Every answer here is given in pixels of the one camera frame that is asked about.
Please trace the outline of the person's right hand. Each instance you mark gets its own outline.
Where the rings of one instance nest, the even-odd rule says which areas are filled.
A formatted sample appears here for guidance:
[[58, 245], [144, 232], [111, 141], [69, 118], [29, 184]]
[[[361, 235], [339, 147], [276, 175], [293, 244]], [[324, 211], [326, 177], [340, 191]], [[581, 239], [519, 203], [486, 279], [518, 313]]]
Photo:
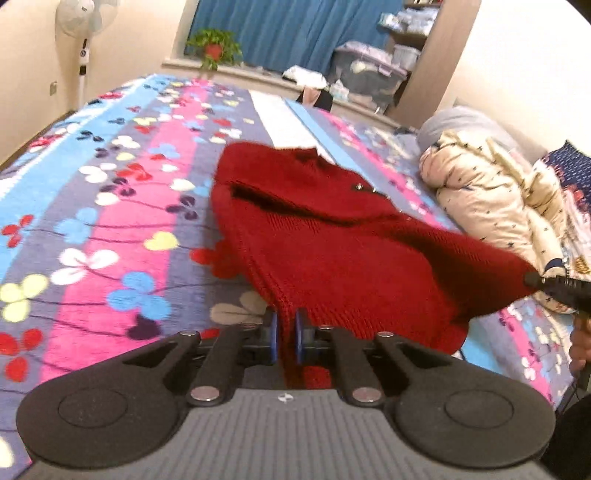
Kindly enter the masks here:
[[571, 362], [569, 369], [573, 376], [577, 376], [590, 362], [591, 333], [589, 318], [584, 318], [583, 316], [575, 317], [570, 340], [571, 347], [569, 349], [569, 355]]

